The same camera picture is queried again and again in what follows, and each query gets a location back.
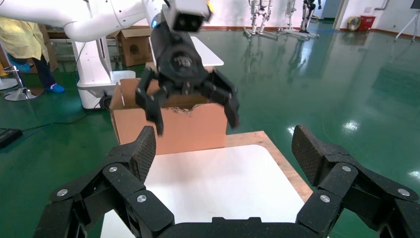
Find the green floor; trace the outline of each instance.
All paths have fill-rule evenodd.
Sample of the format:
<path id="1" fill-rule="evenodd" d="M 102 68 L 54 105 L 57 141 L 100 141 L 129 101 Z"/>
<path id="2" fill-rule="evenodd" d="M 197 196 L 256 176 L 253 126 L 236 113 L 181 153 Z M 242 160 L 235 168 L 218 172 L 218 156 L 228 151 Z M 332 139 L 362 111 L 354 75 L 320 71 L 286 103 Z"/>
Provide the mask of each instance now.
<path id="1" fill-rule="evenodd" d="M 381 33 L 333 32 L 330 24 L 313 27 L 320 38 L 304 43 L 284 36 L 248 42 L 241 32 L 199 34 L 239 88 L 241 125 L 228 133 L 264 130 L 303 175 L 290 144 L 293 127 L 305 124 L 322 140 L 346 147 L 363 166 L 420 193 L 420 44 L 400 39 L 393 45 L 394 36 Z M 62 63 L 54 73 L 64 94 L 7 102 L 0 92 L 0 127 L 24 129 L 84 115 L 73 68 Z M 134 67 L 138 73 L 143 68 Z M 38 84 L 35 76 L 24 79 Z M 0 150 L 1 237 L 31 237 L 49 193 L 97 166 L 115 145 L 109 112 L 102 111 L 77 124 L 26 131 Z M 100 229 L 90 237 L 99 237 Z M 330 237 L 375 233 L 345 211 Z"/>

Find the yellow coat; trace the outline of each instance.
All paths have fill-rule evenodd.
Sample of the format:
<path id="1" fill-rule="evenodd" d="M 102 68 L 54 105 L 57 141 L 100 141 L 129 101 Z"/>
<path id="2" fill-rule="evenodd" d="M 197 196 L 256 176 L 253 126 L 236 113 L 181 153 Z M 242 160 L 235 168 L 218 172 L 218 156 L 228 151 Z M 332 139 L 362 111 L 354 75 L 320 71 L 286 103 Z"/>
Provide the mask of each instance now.
<path id="1" fill-rule="evenodd" d="M 50 61 L 38 24 L 0 17 L 0 40 L 4 49 L 17 59 L 36 58 L 41 55 Z"/>

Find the person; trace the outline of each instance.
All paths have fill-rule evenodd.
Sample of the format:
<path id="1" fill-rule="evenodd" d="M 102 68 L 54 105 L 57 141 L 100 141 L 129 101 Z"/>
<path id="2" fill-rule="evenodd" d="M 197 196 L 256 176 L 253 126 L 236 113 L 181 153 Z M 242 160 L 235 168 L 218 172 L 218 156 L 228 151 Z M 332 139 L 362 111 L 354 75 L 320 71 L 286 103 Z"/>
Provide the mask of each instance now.
<path id="1" fill-rule="evenodd" d="M 45 90 L 62 93 L 65 89 L 55 82 L 50 70 L 50 58 L 38 24 L 0 17 L 0 40 L 12 65 L 29 72 L 32 59 Z"/>

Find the box on the floor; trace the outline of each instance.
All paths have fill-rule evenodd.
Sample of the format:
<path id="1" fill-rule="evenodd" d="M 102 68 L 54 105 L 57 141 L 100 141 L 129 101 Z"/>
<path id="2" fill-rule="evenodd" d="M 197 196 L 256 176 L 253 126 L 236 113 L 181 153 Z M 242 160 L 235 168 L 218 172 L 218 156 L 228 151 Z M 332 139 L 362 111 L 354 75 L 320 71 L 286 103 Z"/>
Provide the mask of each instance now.
<path id="1" fill-rule="evenodd" d="M 118 33 L 118 48 L 123 65 L 129 67 L 153 60 L 149 42 L 151 32 L 152 30 L 148 27 L 125 29 Z"/>
<path id="2" fill-rule="evenodd" d="M 111 120 L 120 145 L 133 142 L 146 125 L 152 125 L 156 133 L 155 125 L 135 103 L 139 80 L 122 79 L 112 97 Z M 154 80 L 148 94 L 158 89 Z M 225 147 L 227 119 L 222 106 L 207 103 L 200 95 L 178 95 L 171 97 L 161 112 L 163 136 L 156 134 L 157 155 Z"/>

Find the white tabletop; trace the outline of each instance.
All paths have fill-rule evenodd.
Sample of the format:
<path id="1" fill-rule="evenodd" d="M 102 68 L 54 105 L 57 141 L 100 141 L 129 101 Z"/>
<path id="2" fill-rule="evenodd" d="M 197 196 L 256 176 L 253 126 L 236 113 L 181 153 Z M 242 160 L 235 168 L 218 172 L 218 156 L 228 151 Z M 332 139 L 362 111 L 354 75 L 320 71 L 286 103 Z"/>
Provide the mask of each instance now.
<path id="1" fill-rule="evenodd" d="M 203 62 L 204 67 L 224 65 L 224 62 L 213 51 L 211 51 L 203 42 L 201 42 L 197 37 L 192 36 L 191 39 L 193 40 L 197 53 L 201 57 L 201 61 Z M 152 42 L 150 41 L 150 37 L 149 37 L 149 42 L 150 42 L 150 47 L 152 49 L 153 62 L 156 65 L 155 54 L 153 52 L 153 45 L 152 45 Z"/>
<path id="2" fill-rule="evenodd" d="M 212 217 L 295 222 L 303 201 L 269 152 L 258 145 L 155 157 L 145 182 L 175 216 L 175 223 Z M 133 238 L 114 211 L 101 238 Z"/>

